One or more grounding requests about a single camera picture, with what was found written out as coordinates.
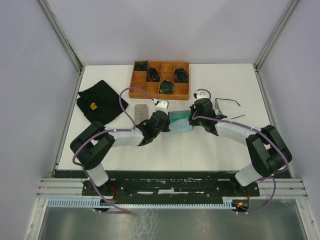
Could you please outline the thin-frame glasses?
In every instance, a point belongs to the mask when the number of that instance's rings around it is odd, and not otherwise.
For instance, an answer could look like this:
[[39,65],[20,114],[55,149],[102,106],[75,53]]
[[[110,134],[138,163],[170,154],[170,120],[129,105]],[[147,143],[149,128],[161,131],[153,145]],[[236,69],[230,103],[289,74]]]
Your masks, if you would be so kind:
[[229,101],[229,102],[233,102],[236,103],[238,107],[241,107],[240,103],[235,100],[235,99],[229,99],[229,98],[215,98],[214,99],[214,107],[218,112],[218,115],[223,115],[226,116],[227,118],[231,119],[231,120],[235,120],[238,118],[242,118],[244,117],[246,114],[245,113],[240,113],[240,112],[236,112],[236,113],[228,113],[228,114],[224,114],[219,106],[219,102],[218,101]]

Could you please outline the blue glasses case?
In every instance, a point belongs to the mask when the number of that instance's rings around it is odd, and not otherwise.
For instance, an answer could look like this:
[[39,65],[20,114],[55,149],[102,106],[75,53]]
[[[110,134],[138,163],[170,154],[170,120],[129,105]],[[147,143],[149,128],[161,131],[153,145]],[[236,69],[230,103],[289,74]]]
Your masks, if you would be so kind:
[[180,111],[170,111],[168,112],[170,123],[177,121],[179,119],[188,119],[190,117],[190,110],[180,110]]

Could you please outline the grey glasses case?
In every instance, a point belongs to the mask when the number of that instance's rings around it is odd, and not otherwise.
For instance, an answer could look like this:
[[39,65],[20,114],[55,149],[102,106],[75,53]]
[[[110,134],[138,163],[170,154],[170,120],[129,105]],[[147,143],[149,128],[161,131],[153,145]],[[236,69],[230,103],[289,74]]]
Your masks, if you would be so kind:
[[134,108],[134,122],[136,125],[149,119],[149,109],[147,104],[136,104]]

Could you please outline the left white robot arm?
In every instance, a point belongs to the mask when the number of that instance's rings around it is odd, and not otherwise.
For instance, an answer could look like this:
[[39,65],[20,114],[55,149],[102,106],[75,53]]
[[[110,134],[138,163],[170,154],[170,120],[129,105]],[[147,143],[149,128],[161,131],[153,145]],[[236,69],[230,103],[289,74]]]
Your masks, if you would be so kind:
[[108,151],[115,147],[148,145],[160,133],[169,132],[169,125],[170,118],[166,110],[156,110],[135,128],[106,128],[96,121],[71,142],[72,162],[84,169],[99,195],[106,195],[111,183],[102,161]]

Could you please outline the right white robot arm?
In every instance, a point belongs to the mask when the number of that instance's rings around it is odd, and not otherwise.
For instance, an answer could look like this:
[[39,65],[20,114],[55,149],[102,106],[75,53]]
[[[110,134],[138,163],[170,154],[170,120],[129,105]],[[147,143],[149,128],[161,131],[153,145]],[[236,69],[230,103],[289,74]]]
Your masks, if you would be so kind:
[[248,185],[266,179],[277,172],[285,172],[292,154],[278,130],[273,125],[250,127],[216,114],[208,98],[197,99],[190,106],[191,126],[201,126],[210,134],[234,140],[247,147],[250,163],[239,170],[229,183],[236,196],[247,191]]

